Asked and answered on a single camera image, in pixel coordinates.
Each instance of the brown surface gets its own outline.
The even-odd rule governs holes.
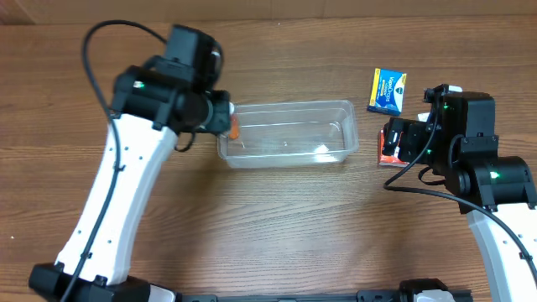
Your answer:
[[[168,25],[151,24],[166,34]],[[219,87],[237,103],[350,99],[360,150],[345,164],[232,170],[200,136],[162,168],[131,274],[186,293],[334,293],[437,277],[489,301],[477,245],[457,206],[381,189],[388,116],[366,112],[374,67],[408,72],[403,117],[441,82],[497,100],[500,154],[537,173],[536,17],[355,18],[188,23],[226,51]],[[1,27],[0,300],[36,300],[34,263],[54,261],[101,160],[106,124],[81,68],[88,26]],[[102,30],[91,61],[115,76],[162,46],[136,29]],[[401,181],[418,185],[416,171]]]
[[[531,0],[0,0],[10,24],[535,14]]]

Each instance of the orange object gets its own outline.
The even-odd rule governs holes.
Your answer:
[[[237,114],[232,114],[232,129],[229,132],[230,139],[237,139],[240,136]]]
[[[378,165],[406,167],[409,164],[397,158],[399,147],[396,148],[394,156],[383,155],[383,147],[384,147],[384,131],[380,130],[380,133],[378,134]]]

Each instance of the wooden table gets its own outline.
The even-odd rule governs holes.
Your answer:
[[[345,164],[234,170],[219,159],[213,137],[199,136],[162,168],[138,229],[132,275],[220,295],[348,293],[436,277],[490,300],[457,205],[382,190],[397,171],[377,166],[377,133],[388,116],[366,105],[375,67],[408,73],[407,118],[429,111],[421,103],[426,87],[488,92],[497,101],[500,154],[523,157],[537,174],[536,17],[187,25],[222,43],[218,87],[234,102],[349,99],[360,149]],[[29,272],[55,260],[101,160],[105,119],[80,60],[88,28],[0,27],[1,301],[39,300],[27,287]],[[117,74],[162,49],[136,29],[103,29],[91,61],[107,96]],[[400,184],[420,186],[416,173]]]

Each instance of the blue box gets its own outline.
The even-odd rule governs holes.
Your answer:
[[[368,110],[398,117],[403,111],[404,84],[405,73],[375,69]]]

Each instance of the plastic bin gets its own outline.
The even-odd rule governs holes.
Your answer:
[[[353,105],[346,100],[235,106],[240,137],[218,138],[233,168],[285,167],[343,161],[358,150]]]

